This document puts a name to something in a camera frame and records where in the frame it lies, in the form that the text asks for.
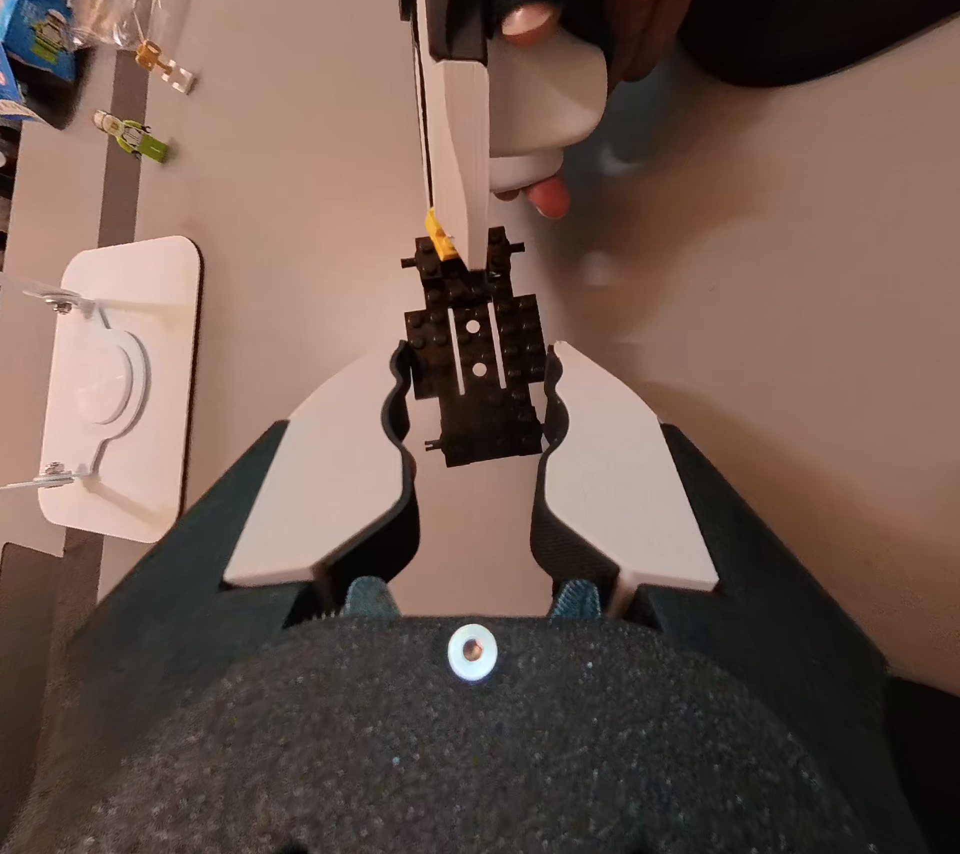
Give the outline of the white book stand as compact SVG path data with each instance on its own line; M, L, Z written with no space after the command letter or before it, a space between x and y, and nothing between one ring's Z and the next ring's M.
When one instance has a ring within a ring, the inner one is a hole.
M185 236L79 252L56 284L2 273L47 305L54 342L30 491L51 524L152 545L183 503L202 257Z

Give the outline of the black lego chassis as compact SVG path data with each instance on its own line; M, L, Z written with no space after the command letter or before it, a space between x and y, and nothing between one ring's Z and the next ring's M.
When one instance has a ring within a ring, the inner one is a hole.
M424 449L448 468L544 449L532 396L546 378L544 326L537 296L513 285L513 260L524 250L497 226L488 230L482 269L443 259L426 235L401 260L416 272L423 299L404 314L411 387L416 400L438 404L438 429Z

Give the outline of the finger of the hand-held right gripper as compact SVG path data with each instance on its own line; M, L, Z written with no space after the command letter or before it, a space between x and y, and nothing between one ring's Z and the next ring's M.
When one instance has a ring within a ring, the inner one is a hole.
M473 60L433 60L433 209L465 267L487 262L489 74Z
M435 207L433 178L431 169L430 141L428 130L428 110L426 97L426 80L420 46L413 45L414 64L414 91L418 122L418 136L423 169L423 182L426 195L427 209Z

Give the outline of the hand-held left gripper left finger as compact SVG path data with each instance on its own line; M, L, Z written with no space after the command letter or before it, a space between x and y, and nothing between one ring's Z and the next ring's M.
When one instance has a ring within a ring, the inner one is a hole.
M381 341L290 415L223 571L232 587L307 582L412 495L405 341Z

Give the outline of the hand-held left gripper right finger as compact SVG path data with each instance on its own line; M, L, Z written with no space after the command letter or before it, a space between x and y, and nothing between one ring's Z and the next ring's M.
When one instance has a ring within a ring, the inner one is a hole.
M719 575L659 416L567 341L548 350L544 388L533 557L554 587L712 592Z

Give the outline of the small yellow lego piece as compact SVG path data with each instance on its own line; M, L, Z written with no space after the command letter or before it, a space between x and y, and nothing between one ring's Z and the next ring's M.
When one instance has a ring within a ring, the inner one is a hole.
M426 212L424 228L438 260L447 262L460 258L453 240L439 223L434 206L431 206Z

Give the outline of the lime green lego minifigure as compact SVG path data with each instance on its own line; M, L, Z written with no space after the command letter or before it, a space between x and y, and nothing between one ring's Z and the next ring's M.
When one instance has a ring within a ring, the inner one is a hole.
M101 110L93 113L92 122L127 154L140 159L146 158L157 164L166 161L169 145L156 138L148 126Z

